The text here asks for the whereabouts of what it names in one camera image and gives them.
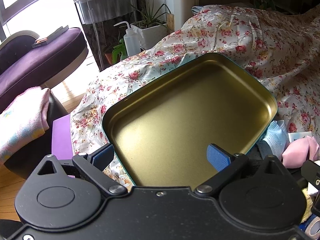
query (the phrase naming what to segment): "squeeze bottle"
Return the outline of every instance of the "squeeze bottle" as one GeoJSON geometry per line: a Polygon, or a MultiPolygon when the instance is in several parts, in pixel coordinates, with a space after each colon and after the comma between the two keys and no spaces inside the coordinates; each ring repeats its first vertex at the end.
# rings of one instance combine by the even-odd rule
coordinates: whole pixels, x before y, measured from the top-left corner
{"type": "Polygon", "coordinates": [[[123,36],[124,44],[127,49],[128,56],[130,57],[130,56],[139,54],[141,52],[141,49],[140,49],[138,34],[135,33],[132,28],[130,28],[130,25],[128,22],[119,22],[114,26],[117,26],[122,23],[126,23],[128,26],[128,28],[125,30],[127,34],[123,36]]]}

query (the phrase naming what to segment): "gold tray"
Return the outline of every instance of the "gold tray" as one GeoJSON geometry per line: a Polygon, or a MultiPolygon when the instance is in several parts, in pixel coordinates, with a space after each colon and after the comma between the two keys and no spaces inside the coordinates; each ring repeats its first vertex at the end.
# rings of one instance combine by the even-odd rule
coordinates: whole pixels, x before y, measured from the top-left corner
{"type": "Polygon", "coordinates": [[[207,53],[114,104],[102,127],[135,185],[193,189],[217,173],[206,158],[210,143],[245,154],[276,112],[253,76],[207,53]]]}

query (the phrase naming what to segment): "white flower pot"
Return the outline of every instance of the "white flower pot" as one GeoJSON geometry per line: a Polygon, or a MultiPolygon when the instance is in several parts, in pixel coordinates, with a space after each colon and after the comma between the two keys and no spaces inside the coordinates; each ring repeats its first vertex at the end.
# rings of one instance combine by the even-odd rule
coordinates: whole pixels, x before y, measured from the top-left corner
{"type": "Polygon", "coordinates": [[[143,49],[151,49],[154,45],[156,45],[159,41],[161,41],[165,36],[168,35],[167,28],[162,25],[140,29],[135,25],[131,25],[132,29],[138,34],[140,46],[143,49]]]}

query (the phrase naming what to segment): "pink pouch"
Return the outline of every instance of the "pink pouch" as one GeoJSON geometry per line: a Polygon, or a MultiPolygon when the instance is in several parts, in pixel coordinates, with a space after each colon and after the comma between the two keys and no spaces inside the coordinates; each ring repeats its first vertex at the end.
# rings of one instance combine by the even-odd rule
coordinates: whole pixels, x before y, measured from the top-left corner
{"type": "Polygon", "coordinates": [[[314,137],[306,136],[290,143],[282,154],[282,164],[289,169],[295,169],[302,166],[306,161],[308,152],[309,159],[315,161],[318,159],[319,145],[314,137]]]}

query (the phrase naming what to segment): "floral tablecloth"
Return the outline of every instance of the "floral tablecloth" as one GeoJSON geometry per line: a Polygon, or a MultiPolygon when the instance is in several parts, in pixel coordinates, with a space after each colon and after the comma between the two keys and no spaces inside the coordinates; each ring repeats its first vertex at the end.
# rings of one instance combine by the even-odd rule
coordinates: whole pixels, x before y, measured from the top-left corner
{"type": "MultiPolygon", "coordinates": [[[[288,132],[312,131],[320,141],[320,6],[298,16],[211,5],[152,49],[100,73],[71,113],[74,154],[107,143],[101,121],[117,101],[207,52],[221,53],[256,77],[278,101],[288,132]]],[[[130,188],[115,157],[104,171],[130,188]]]]}

